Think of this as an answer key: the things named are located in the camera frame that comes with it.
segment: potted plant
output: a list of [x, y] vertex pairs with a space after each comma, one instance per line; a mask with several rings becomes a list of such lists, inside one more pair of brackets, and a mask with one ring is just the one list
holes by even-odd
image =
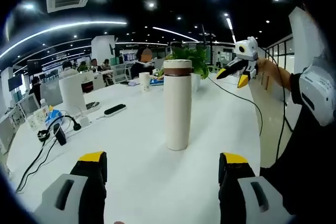
[[[209, 75], [208, 67], [205, 64], [205, 54], [205, 47], [199, 45], [196, 46], [196, 49], [174, 47], [173, 53], [166, 58], [166, 60], [191, 60], [193, 65], [193, 92], [198, 90], [201, 79], [203, 80]], [[161, 70], [159, 73], [159, 76], [161, 75], [163, 75], [163, 70]]]

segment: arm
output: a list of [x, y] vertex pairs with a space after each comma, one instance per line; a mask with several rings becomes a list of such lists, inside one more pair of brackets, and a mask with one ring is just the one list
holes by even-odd
[[279, 84], [280, 86], [282, 86], [281, 84], [281, 81], [282, 81], [283, 87], [291, 91], [290, 73], [287, 70], [281, 67], [279, 67], [279, 70], [278, 70], [277, 65], [275, 65], [273, 62], [265, 58], [258, 58], [257, 63], [258, 63], [259, 71], [264, 72], [268, 76], [271, 76], [275, 80], [275, 82]]

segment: headphones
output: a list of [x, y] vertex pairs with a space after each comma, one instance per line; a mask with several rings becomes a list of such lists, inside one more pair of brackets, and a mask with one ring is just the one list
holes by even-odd
[[52, 127], [52, 125], [59, 119], [61, 118], [70, 118], [74, 123], [73, 125], [73, 130], [74, 131], [78, 131], [82, 128], [82, 126], [76, 122], [76, 120], [72, 117], [72, 116], [69, 116], [69, 115], [61, 115], [57, 118], [55, 118], [49, 125], [48, 129], [46, 130], [41, 130], [37, 133], [37, 137], [38, 139], [41, 141], [41, 142], [44, 142], [45, 140], [47, 140], [49, 137], [50, 137], [50, 128]]

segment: ceiling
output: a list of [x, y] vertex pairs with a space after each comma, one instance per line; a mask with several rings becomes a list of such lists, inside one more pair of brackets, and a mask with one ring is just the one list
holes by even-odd
[[[291, 33], [288, 15], [295, 7], [294, 0], [278, 2], [274, 0], [88, 0], [87, 5], [82, 8], [47, 13], [46, 0], [10, 1], [12, 2], [8, 2], [4, 8], [7, 12], [1, 15], [1, 21], [4, 24], [1, 54], [32, 34], [62, 24], [98, 20], [120, 21], [127, 24], [81, 25], [41, 34], [4, 54], [0, 58], [0, 70], [13, 65], [16, 68], [23, 67], [26, 65], [27, 56], [41, 50], [30, 59], [43, 58], [57, 52], [90, 45], [90, 38], [104, 33], [115, 35], [118, 37], [118, 42], [132, 41], [132, 39], [134, 42], [147, 40], [147, 42], [159, 41], [164, 44], [168, 44], [173, 39], [190, 41], [152, 27], [168, 29], [196, 40], [203, 40], [203, 26], [206, 33], [215, 35], [213, 40], [233, 42], [224, 13], [229, 14], [237, 41], [255, 36], [258, 37], [260, 46], [267, 47]], [[155, 8], [149, 9], [149, 1], [155, 3]], [[23, 8], [26, 4], [32, 4], [34, 8]], [[84, 49], [79, 48], [66, 53], [77, 54]], [[43, 63], [52, 60], [51, 56], [45, 58]]]

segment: green plant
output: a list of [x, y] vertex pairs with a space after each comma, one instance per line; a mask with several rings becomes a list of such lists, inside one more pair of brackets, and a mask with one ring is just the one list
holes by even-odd
[[209, 75], [209, 69], [205, 64], [206, 52], [203, 46], [197, 46], [196, 49], [173, 48], [173, 54], [166, 60], [191, 60], [193, 64], [193, 73], [201, 75], [201, 79], [205, 79]]

